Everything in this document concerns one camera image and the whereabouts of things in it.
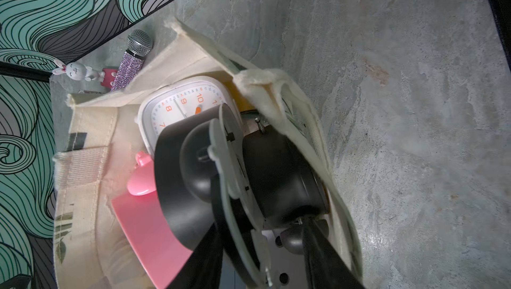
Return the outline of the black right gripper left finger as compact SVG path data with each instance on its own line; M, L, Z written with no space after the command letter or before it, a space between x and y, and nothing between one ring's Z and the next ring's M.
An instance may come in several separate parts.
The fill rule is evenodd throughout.
M217 289L220 287L222 261L220 234L212 225L167 288Z

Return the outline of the cream floral canvas bag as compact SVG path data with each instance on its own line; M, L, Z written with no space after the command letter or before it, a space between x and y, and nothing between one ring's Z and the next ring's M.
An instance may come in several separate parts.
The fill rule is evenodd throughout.
M57 153L59 288L362 288L318 113L179 20L123 89L76 93Z

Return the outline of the small pink square clock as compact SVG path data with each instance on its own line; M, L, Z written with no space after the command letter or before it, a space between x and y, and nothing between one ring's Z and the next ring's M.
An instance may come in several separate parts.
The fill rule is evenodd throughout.
M280 233L283 229L264 230L270 247L271 275L276 288L309 288L305 262L302 255L290 253L282 244Z

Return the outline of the light blue square clock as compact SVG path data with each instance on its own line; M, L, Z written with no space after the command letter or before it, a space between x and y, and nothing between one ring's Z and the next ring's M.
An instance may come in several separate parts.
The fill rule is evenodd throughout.
M234 96L213 77L189 77L150 94L141 103L136 118L148 154L154 155L158 136L165 127L222 104L227 104L242 124Z

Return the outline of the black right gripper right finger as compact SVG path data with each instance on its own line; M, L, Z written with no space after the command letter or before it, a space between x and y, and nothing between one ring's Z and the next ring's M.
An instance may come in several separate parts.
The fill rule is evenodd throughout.
M309 288L364 288L312 218L303 220L302 244Z

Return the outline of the pink twin-bell alarm clock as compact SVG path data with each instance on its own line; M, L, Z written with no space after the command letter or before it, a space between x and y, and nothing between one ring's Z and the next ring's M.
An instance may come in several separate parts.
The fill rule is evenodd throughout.
M164 218L152 157L141 151L127 183L128 191L112 200L117 220L139 262L156 288L167 288L192 251L173 235Z

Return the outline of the white bunny figurine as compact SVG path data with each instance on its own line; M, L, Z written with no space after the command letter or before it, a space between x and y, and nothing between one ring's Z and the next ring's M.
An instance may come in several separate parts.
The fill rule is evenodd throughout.
M61 60L54 59L57 66L52 73L55 75L65 74L75 81L98 81L103 87L112 89L114 80L117 78L118 70L105 68L97 71L90 66L78 62L63 63Z

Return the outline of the yellow rectangular alarm clock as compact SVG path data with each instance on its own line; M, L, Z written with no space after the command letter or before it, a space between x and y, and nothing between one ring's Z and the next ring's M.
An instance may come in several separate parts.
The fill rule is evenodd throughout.
M232 96L232 99L240 113L256 110L256 108L240 93L232 81L225 81L222 84L230 92L230 95Z

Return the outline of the small black twin-bell clock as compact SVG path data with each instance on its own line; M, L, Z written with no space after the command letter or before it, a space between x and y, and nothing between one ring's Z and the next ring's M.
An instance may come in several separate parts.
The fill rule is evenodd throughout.
M221 105L166 127L154 154L156 191L179 242L196 250L212 225L247 288L276 288L264 230L303 255L302 223L316 218L322 232L326 190L298 148L272 126L245 134Z

